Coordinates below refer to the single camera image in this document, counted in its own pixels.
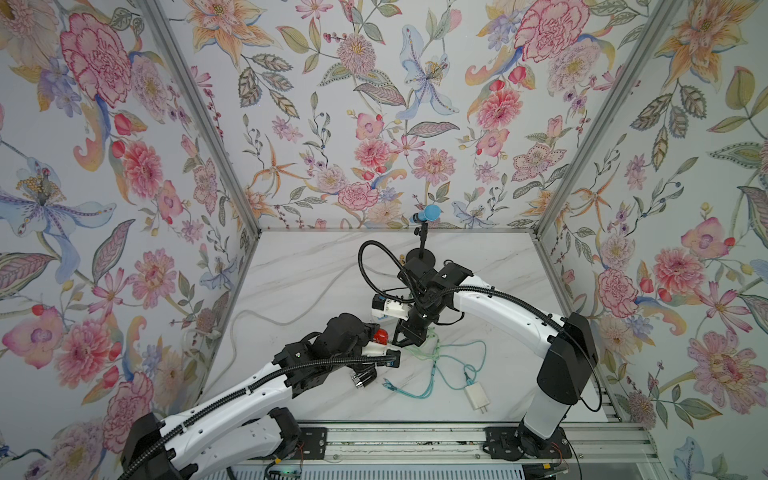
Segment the red electric shaver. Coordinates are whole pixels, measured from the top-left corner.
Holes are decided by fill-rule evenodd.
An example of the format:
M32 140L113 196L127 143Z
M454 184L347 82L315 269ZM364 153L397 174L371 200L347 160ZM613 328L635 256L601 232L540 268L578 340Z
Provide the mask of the red electric shaver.
M377 344L386 346L389 343L388 332L384 329L378 329L373 336L373 341Z

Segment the white wall plug adapter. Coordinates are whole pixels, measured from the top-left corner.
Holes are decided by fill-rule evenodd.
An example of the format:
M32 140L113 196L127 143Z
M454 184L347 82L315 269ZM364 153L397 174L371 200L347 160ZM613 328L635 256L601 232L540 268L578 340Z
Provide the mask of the white wall plug adapter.
M487 411L487 407L490 405L490 400L485 389L479 382L467 385L463 391L474 411L479 411L481 413Z

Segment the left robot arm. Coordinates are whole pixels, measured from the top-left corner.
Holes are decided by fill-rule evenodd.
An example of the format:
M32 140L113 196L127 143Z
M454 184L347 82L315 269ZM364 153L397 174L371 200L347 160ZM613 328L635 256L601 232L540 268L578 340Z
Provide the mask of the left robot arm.
M289 410L292 400L341 368L366 385L377 368L399 366L400 352L375 342L379 330L342 313L212 399L164 419L140 417L122 453L122 478L203 479L248 459L294 457L302 431Z

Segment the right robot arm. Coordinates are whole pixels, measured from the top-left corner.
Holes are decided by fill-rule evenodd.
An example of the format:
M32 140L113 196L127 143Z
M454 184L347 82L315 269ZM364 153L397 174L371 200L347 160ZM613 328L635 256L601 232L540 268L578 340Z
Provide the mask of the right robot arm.
M370 248L384 253L397 267L397 278L409 292L398 297L379 288L368 275L364 254ZM524 456L533 447L550 443L567 413L582 400L594 375L598 355L585 317L546 313L530 303L486 283L470 269L446 261L438 269L431 252L413 250L404 263L381 242L368 240L357 252L357 266L375 298L385 306L404 308L393 343L420 346L439 323L444 310L472 315L506 332L542 359L532 403L517 428L518 449Z

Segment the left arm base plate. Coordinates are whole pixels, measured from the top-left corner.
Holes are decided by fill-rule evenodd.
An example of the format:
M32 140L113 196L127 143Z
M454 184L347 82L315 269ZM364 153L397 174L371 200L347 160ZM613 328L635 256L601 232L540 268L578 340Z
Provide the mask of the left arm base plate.
M324 460L328 444L328 429L307 427L281 432L280 442L267 456L269 460Z

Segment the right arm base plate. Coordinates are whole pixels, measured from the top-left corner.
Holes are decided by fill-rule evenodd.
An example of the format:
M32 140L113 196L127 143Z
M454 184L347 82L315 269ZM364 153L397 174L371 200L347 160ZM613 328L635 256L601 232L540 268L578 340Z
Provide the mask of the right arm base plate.
M572 457L569 442L562 427L542 439L532 433L527 427L497 426L484 429L485 441L482 451L492 459L518 461L531 460L565 460Z

